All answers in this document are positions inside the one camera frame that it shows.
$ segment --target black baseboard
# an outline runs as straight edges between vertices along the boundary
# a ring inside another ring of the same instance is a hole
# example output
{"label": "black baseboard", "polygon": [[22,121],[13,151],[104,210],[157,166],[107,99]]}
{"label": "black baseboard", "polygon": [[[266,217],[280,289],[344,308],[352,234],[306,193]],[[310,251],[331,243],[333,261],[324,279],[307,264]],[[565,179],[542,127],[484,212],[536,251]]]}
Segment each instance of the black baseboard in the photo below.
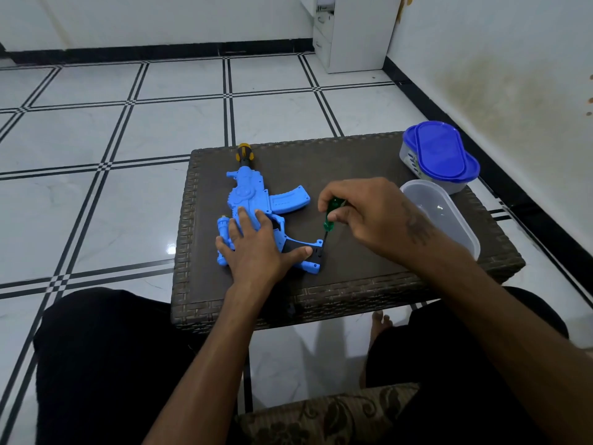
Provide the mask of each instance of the black baseboard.
{"label": "black baseboard", "polygon": [[241,54],[303,53],[314,51],[313,39],[256,40],[207,44],[146,45],[72,50],[8,51],[17,64],[83,64],[131,60],[184,59]]}
{"label": "black baseboard", "polygon": [[[383,71],[398,85],[412,103],[429,120],[444,121],[459,130],[463,145],[476,157],[481,166],[480,178],[494,195],[507,205],[520,223],[555,257],[568,272],[593,294],[593,257],[581,247],[558,223],[534,202],[515,181],[482,150],[439,106],[414,84],[388,57]],[[562,273],[564,270],[556,265]],[[574,288],[593,308],[593,303],[573,283]]]}

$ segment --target dark brown table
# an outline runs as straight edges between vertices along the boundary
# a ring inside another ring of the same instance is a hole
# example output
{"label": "dark brown table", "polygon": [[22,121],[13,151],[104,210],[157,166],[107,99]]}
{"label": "dark brown table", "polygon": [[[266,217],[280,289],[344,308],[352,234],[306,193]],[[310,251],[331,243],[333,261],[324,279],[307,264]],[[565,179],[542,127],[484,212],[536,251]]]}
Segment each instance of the dark brown table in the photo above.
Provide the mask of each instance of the dark brown table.
{"label": "dark brown table", "polygon": [[[269,193],[302,185],[311,196],[305,208],[285,214],[286,233],[295,240],[323,238],[324,215],[317,195],[331,180],[384,176],[401,186],[414,174],[400,161],[402,133],[254,145],[253,168],[262,173]],[[230,216],[226,205],[235,186],[226,171],[236,170],[232,148],[191,153],[177,236],[171,296],[172,322],[183,329],[208,332],[218,317],[227,288],[228,268],[217,263],[217,219]],[[478,264],[502,283],[525,262],[492,216],[466,187],[452,196],[481,245]],[[291,269],[276,286],[258,329],[324,320],[438,298],[404,267],[357,243],[346,227],[330,233],[318,275]]]}

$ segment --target cabinet drawer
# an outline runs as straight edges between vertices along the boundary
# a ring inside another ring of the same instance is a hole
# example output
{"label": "cabinet drawer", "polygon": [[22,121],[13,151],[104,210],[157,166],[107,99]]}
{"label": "cabinet drawer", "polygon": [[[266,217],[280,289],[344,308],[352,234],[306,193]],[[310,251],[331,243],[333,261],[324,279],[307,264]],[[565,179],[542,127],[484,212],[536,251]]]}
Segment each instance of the cabinet drawer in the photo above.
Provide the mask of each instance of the cabinet drawer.
{"label": "cabinet drawer", "polygon": [[313,27],[313,47],[315,48],[315,54],[322,62],[323,67],[329,69],[330,67],[330,52],[331,43],[325,37],[317,27]]}
{"label": "cabinet drawer", "polygon": [[314,20],[315,26],[330,42],[331,36],[333,36],[333,17],[333,14],[330,12],[317,12]]}
{"label": "cabinet drawer", "polygon": [[312,16],[315,17],[315,14],[317,13],[317,0],[300,0],[300,1],[301,1],[301,4],[303,6],[305,6],[305,9],[307,9],[309,14],[311,14]]}

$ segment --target patterned cushion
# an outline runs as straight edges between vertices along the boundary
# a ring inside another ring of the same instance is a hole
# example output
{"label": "patterned cushion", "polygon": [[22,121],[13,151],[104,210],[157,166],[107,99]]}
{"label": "patterned cushion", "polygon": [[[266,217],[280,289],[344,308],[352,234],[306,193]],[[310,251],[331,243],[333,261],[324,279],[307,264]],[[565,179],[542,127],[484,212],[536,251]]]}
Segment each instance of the patterned cushion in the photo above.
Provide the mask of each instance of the patterned cushion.
{"label": "patterned cushion", "polygon": [[417,391],[414,383],[361,389],[246,413],[238,421],[255,445],[376,443]]}

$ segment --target plastic container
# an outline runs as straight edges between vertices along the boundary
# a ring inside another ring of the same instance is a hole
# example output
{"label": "plastic container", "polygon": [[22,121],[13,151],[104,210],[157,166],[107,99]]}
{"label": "plastic container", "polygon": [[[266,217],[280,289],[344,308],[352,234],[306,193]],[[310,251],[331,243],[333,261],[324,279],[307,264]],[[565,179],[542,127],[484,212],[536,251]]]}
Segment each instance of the plastic container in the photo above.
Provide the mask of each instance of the plastic container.
{"label": "plastic container", "polygon": [[431,181],[412,180],[400,189],[437,228],[467,248],[474,259],[478,259],[480,241],[441,186]]}
{"label": "plastic container", "polygon": [[465,148],[459,131],[441,121],[423,121],[403,135],[400,159],[416,176],[457,193],[480,174],[480,164]]}

